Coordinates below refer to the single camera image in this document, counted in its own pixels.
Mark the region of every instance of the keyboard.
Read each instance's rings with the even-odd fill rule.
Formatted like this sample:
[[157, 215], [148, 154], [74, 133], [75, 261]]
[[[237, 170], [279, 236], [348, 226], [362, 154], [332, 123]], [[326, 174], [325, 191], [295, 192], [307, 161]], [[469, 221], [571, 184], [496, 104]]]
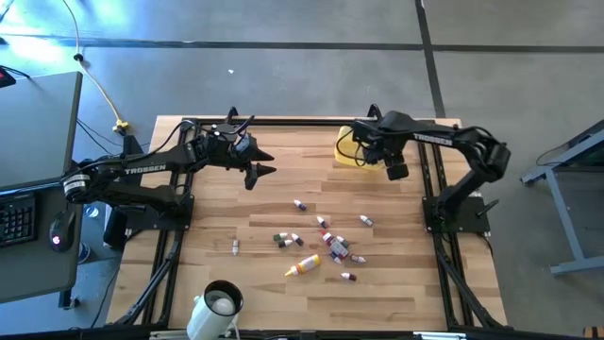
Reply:
[[0, 247], [36, 239], [33, 193], [0, 197]]

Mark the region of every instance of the gray metal stand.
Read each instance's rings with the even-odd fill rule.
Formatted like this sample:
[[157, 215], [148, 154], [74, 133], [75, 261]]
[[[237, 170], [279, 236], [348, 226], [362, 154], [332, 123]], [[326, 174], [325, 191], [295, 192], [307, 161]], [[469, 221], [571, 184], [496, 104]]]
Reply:
[[550, 270], [554, 275], [604, 267], [604, 256], [585, 258], [583, 255], [583, 250], [581, 249], [579, 240], [575, 234], [573, 221], [568, 213], [568, 206], [564, 202], [560, 186], [558, 185], [558, 181], [556, 179], [557, 167], [563, 164], [572, 164], [573, 162], [576, 162], [576, 159], [580, 158], [582, 154], [599, 149], [603, 146], [604, 130], [601, 130], [593, 136], [566, 150], [560, 156], [549, 161], [546, 165], [537, 166], [520, 178], [520, 181], [522, 181], [522, 183], [526, 186], [532, 185], [539, 179], [547, 180], [551, 194], [554, 198], [554, 202], [556, 203], [558, 215], [560, 216], [562, 225], [564, 226], [564, 232], [566, 233], [568, 243], [570, 244], [573, 256], [575, 257], [574, 261], [551, 266]]

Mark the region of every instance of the wooden tabletop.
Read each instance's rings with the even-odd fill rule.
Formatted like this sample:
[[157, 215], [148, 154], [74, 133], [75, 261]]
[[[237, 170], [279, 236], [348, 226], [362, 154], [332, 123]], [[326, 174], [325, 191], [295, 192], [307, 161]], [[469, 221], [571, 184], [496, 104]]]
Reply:
[[[158, 117], [151, 149], [165, 140], [181, 118]], [[452, 125], [459, 120], [439, 119], [437, 123]], [[193, 221], [180, 255], [170, 328], [186, 328], [193, 297], [214, 280], [231, 281], [242, 291], [238, 325], [244, 330], [446, 328], [434, 246], [424, 232], [424, 186], [417, 145], [408, 143], [404, 150], [409, 177], [389, 181], [385, 171], [360, 170], [334, 161], [338, 129], [250, 127], [260, 148], [275, 157], [265, 164], [277, 168], [260, 178], [253, 191], [244, 189], [244, 174], [237, 171], [206, 167], [194, 175]], [[167, 146], [176, 140], [175, 136]], [[466, 161], [456, 150], [442, 151], [447, 180], [455, 183], [467, 172]], [[143, 185], [154, 187], [168, 181], [168, 173], [152, 174], [144, 177]], [[308, 209], [299, 211], [294, 199]], [[361, 223], [360, 214], [371, 217], [374, 226]], [[349, 249], [367, 263], [334, 263], [321, 239], [316, 215], [323, 216], [329, 231], [343, 236], [351, 244]], [[279, 249], [272, 239], [279, 232], [294, 232], [305, 244]], [[158, 234], [144, 231], [126, 245], [108, 322], [123, 315], [147, 284]], [[237, 256], [232, 254], [235, 238], [240, 240]], [[474, 234], [460, 234], [459, 239], [468, 284], [493, 317], [505, 324], [488, 247]], [[302, 276], [284, 277], [292, 265], [315, 253], [321, 256], [320, 267]], [[342, 280], [343, 272], [356, 274], [358, 281]], [[461, 320], [454, 288], [452, 296]]]

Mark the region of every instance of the computer mouse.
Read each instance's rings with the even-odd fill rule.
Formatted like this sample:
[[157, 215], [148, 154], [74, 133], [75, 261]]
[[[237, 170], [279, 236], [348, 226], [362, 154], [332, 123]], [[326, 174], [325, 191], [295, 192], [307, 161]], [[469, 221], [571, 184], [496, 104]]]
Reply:
[[74, 243], [75, 227], [75, 212], [59, 212], [53, 222], [50, 224], [50, 247], [56, 252], [69, 250]]

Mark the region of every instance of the gray desk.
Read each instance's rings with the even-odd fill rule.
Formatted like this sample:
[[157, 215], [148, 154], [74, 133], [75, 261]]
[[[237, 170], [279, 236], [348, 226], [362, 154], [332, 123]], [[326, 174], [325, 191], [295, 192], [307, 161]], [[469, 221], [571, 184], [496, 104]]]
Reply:
[[71, 163], [81, 80], [74, 72], [21, 79], [0, 89], [0, 192], [47, 186], [35, 192], [37, 240], [0, 248], [0, 303], [66, 291], [76, 283], [82, 207], [69, 207], [76, 212], [76, 228], [68, 251], [51, 250], [48, 233], [67, 207], [62, 187], [52, 183]]

